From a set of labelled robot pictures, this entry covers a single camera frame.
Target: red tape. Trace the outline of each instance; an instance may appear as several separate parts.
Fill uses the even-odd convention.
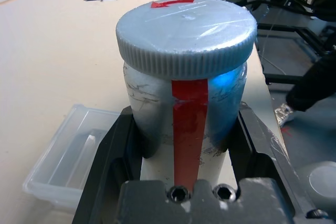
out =
[[[174,183],[192,191],[197,180],[208,103],[208,82],[172,81]]]
[[[193,3],[194,0],[171,0],[166,2],[152,2],[151,8],[159,8],[159,7],[169,7],[169,5],[177,4],[177,3]]]

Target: jar lid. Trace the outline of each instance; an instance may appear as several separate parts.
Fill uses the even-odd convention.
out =
[[[117,40],[132,68],[165,79],[196,80],[229,72],[250,56],[257,23],[222,0],[161,0],[118,21]]]

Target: blue light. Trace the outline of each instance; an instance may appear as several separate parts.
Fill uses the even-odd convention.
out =
[[[210,82],[212,82],[213,85],[220,87],[231,85],[236,81],[237,77],[239,76],[240,69],[241,68],[238,67],[228,73],[221,74],[220,76],[217,76],[214,79],[210,80]]]

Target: plastic tray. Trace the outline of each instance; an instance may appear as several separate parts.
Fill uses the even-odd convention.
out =
[[[76,209],[101,140],[119,113],[74,105],[23,184],[56,206]]]

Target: plastic jar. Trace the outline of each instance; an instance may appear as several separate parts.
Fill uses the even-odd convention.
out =
[[[189,190],[197,179],[215,186],[243,95],[255,19],[225,1],[162,0],[126,13],[116,33],[145,139],[142,178]]]

